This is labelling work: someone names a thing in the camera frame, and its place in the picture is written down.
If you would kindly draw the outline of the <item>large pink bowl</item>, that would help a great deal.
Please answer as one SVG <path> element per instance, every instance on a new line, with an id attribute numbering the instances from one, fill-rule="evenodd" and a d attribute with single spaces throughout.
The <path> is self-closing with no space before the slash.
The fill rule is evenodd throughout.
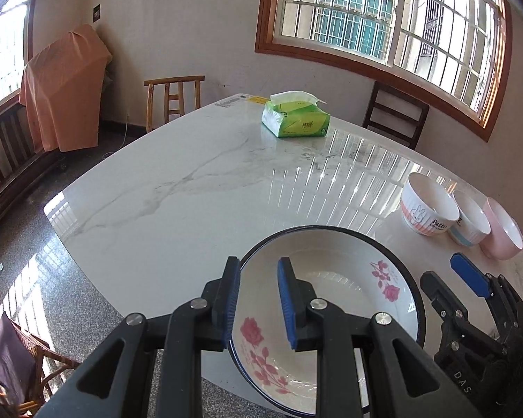
<path id="1" fill-rule="evenodd" d="M 483 211 L 490 223 L 490 235 L 479 246 L 488 258 L 508 261 L 523 250 L 523 236 L 508 212 L 493 198 L 488 197 Z"/>

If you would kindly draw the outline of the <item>white blue striped bowl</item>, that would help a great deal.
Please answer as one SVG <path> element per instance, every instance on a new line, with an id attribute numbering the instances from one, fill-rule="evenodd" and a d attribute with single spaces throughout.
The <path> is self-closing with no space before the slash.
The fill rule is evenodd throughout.
<path id="1" fill-rule="evenodd" d="M 459 209 L 459 219 L 449 228 L 450 237 L 462 246 L 479 245 L 490 235 L 490 221 L 478 203 L 466 193 L 453 191 L 452 197 Z"/>

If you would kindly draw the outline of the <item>white Rabbit bowl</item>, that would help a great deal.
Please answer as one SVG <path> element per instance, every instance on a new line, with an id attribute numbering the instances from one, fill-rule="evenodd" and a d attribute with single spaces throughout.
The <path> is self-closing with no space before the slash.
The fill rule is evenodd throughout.
<path id="1" fill-rule="evenodd" d="M 411 173 L 401 193 L 401 212 L 410 229 L 434 237 L 459 219 L 457 203 L 440 184 L 420 173 Z"/>

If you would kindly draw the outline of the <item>white pink rose plate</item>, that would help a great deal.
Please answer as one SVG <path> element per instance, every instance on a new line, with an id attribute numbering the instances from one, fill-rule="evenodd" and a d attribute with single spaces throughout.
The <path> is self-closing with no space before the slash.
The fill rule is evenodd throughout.
<path id="1" fill-rule="evenodd" d="M 416 281 L 386 247 L 336 226 L 285 229 L 241 260 L 229 341 L 244 379 L 268 402 L 298 417 L 316 413 L 318 354 L 337 350 L 332 367 L 352 369 L 349 392 L 370 410 L 364 347 L 385 313 L 423 345 L 426 316 Z"/>

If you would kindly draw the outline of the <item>rattan chair purple cushion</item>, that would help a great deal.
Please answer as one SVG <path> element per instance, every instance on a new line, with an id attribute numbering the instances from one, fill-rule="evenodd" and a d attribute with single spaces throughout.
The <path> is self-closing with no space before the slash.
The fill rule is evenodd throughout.
<path id="1" fill-rule="evenodd" d="M 35 416 L 53 396 L 53 384 L 63 384 L 63 374 L 79 365 L 5 313 L 0 317 L 0 397 L 18 416 Z"/>

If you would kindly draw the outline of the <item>dark wooden chair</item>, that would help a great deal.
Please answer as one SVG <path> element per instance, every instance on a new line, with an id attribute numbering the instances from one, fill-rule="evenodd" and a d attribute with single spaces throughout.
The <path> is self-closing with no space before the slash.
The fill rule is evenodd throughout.
<path id="1" fill-rule="evenodd" d="M 414 96 L 376 81 L 362 127 L 416 150 L 429 110 Z"/>

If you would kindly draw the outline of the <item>dark wooden side bench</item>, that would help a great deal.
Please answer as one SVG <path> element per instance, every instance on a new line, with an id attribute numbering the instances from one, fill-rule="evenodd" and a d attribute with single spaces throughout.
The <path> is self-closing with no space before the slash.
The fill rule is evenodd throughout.
<path id="1" fill-rule="evenodd" d="M 5 98 L 0 103 L 0 222 L 48 174 L 66 166 L 62 153 L 33 149 L 18 93 Z"/>

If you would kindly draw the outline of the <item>green tissue pack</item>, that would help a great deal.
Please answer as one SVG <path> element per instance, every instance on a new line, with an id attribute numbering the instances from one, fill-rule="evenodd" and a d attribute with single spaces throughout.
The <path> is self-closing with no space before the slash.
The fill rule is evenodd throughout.
<path id="1" fill-rule="evenodd" d="M 303 91 L 272 94 L 264 104 L 261 123 L 280 139 L 325 137 L 331 116 L 319 103 L 324 101 Z"/>

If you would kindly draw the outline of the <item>orange cloth covered furniture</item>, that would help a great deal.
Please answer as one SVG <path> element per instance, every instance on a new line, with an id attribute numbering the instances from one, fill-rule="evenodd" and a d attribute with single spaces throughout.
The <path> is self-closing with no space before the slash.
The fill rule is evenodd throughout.
<path id="1" fill-rule="evenodd" d="M 98 145 L 103 81 L 111 59 L 93 27 L 81 25 L 25 65 L 18 101 L 26 110 L 34 152 Z"/>

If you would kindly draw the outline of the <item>light wooden chair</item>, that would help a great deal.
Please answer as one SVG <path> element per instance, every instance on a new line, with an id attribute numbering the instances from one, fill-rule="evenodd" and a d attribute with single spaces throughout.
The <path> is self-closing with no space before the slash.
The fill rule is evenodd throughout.
<path id="1" fill-rule="evenodd" d="M 184 86 L 194 85 L 194 110 L 202 107 L 201 88 L 206 77 L 203 75 L 163 77 L 143 81 L 146 94 L 145 130 L 154 130 L 154 99 L 156 87 L 163 87 L 163 122 L 168 124 L 172 116 L 183 116 L 185 111 Z"/>

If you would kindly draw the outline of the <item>side window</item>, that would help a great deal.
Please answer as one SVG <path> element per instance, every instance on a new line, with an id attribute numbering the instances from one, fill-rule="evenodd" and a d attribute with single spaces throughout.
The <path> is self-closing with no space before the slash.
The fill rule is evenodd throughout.
<path id="1" fill-rule="evenodd" d="M 31 0 L 6 0 L 0 11 L 0 102 L 20 88 Z"/>

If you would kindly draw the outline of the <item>barred window wooden frame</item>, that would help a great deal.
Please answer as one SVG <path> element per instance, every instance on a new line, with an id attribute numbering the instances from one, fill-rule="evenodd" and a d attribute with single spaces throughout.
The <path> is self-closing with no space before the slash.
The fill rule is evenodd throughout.
<path id="1" fill-rule="evenodd" d="M 506 92 L 512 14 L 507 0 L 260 0 L 255 49 L 371 78 L 488 140 Z"/>

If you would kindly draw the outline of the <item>wall switch plate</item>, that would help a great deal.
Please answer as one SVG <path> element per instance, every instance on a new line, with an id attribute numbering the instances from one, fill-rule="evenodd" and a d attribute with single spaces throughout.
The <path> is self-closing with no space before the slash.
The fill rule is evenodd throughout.
<path id="1" fill-rule="evenodd" d="M 96 23 L 97 21 L 100 20 L 100 17 L 101 17 L 101 5 L 98 4 L 98 5 L 96 5 L 96 6 L 93 8 L 92 21 L 93 21 L 94 23 Z"/>

